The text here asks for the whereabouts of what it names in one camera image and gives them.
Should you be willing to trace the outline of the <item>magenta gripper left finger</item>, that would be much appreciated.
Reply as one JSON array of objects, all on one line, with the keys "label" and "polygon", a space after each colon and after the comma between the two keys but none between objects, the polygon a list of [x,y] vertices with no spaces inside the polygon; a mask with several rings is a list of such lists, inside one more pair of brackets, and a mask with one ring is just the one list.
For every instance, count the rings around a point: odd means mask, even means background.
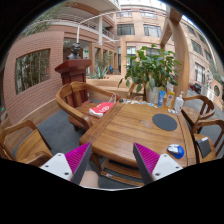
[{"label": "magenta gripper left finger", "polygon": [[67,154],[57,153],[41,169],[79,185],[91,153],[91,144],[86,143]]}]

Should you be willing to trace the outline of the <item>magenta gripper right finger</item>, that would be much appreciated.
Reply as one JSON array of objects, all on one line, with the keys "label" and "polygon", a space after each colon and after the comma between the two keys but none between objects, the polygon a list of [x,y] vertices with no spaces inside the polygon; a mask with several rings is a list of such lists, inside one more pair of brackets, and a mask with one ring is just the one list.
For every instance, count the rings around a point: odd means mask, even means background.
[{"label": "magenta gripper right finger", "polygon": [[145,185],[182,169],[168,154],[159,155],[138,143],[133,144],[133,154]]}]

